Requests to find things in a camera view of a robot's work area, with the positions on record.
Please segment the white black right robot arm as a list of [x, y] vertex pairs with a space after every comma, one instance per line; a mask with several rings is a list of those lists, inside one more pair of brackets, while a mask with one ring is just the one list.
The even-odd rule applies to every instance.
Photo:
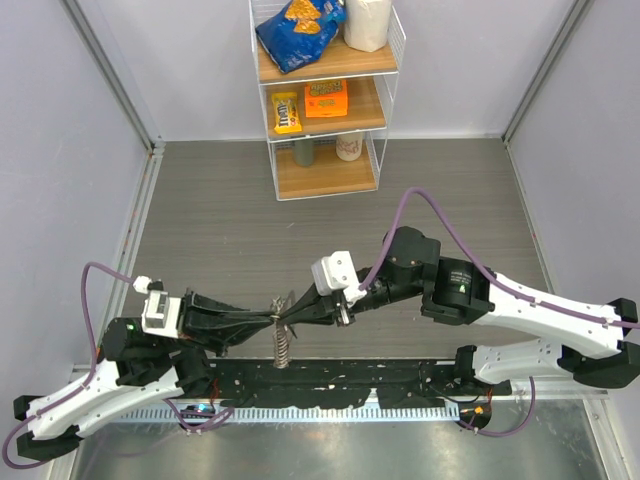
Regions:
[[281, 313], [279, 325], [346, 326], [358, 313], [418, 297], [421, 314], [438, 323], [532, 337], [458, 348], [452, 380], [463, 393], [526, 377], [571, 378], [602, 389], [621, 389], [638, 378], [639, 347], [626, 339], [638, 322], [634, 302], [585, 304], [531, 289], [471, 261], [442, 256], [439, 241], [408, 226], [387, 233], [383, 247], [372, 268], [355, 269], [347, 251], [316, 261], [313, 285]]

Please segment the metal key organizer with rings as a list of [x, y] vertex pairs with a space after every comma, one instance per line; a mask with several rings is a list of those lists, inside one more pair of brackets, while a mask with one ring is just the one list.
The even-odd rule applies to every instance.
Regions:
[[281, 321], [282, 313], [295, 304], [295, 292], [290, 291], [286, 298], [276, 297], [272, 300], [271, 319], [275, 330], [273, 332], [274, 360], [273, 366], [277, 369], [285, 369], [290, 363], [289, 344], [293, 334]]

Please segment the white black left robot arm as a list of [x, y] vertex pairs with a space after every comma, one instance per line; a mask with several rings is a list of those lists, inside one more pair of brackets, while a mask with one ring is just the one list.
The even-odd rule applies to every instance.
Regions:
[[55, 393], [14, 401], [16, 450], [33, 464], [64, 456], [110, 421], [156, 401], [200, 398], [213, 388], [208, 353], [223, 355], [272, 325], [251, 311], [194, 292], [151, 290], [138, 317], [107, 326], [89, 372]]

